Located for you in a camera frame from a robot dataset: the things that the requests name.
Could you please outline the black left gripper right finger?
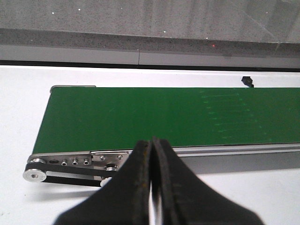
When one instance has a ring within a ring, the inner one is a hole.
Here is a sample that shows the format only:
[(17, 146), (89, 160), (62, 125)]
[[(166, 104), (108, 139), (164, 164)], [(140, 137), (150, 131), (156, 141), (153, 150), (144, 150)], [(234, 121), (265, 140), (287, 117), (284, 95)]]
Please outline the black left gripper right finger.
[(151, 179), (163, 225), (261, 225), (252, 211), (200, 180), (166, 139), (153, 138)]

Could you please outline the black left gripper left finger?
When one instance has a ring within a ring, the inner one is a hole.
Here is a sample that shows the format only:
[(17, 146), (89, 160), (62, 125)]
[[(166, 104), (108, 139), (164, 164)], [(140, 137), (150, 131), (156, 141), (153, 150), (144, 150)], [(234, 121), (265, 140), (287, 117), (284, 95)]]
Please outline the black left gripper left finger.
[(56, 225), (149, 224), (150, 142), (138, 141), (125, 164), (97, 192), (61, 213)]

